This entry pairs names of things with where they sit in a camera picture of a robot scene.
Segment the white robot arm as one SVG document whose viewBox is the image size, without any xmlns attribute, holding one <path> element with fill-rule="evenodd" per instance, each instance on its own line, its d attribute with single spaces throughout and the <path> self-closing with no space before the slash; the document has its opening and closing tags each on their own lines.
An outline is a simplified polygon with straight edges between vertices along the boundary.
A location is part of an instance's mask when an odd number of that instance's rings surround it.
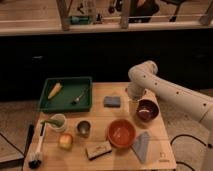
<svg viewBox="0 0 213 171">
<path fill-rule="evenodd" d="M 132 100 L 139 100 L 144 95 L 144 90 L 148 89 L 185 110 L 205 126 L 210 133 L 201 171 L 213 171 L 213 97 L 166 81 L 158 77 L 157 72 L 158 67 L 153 61 L 145 61 L 131 67 L 128 71 L 128 96 Z"/>
</svg>

